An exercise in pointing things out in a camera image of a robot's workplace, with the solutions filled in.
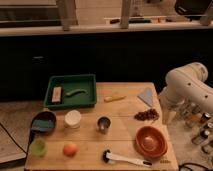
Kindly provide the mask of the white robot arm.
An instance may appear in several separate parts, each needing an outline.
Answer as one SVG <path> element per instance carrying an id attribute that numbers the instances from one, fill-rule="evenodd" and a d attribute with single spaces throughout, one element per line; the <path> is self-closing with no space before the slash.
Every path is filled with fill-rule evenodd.
<path id="1" fill-rule="evenodd" d="M 173 119 L 176 110 L 186 100 L 213 114 L 213 88 L 205 84 L 207 78 L 208 70 L 199 62 L 172 69 L 166 74 L 166 86 L 158 95 L 163 124 L 167 125 Z"/>

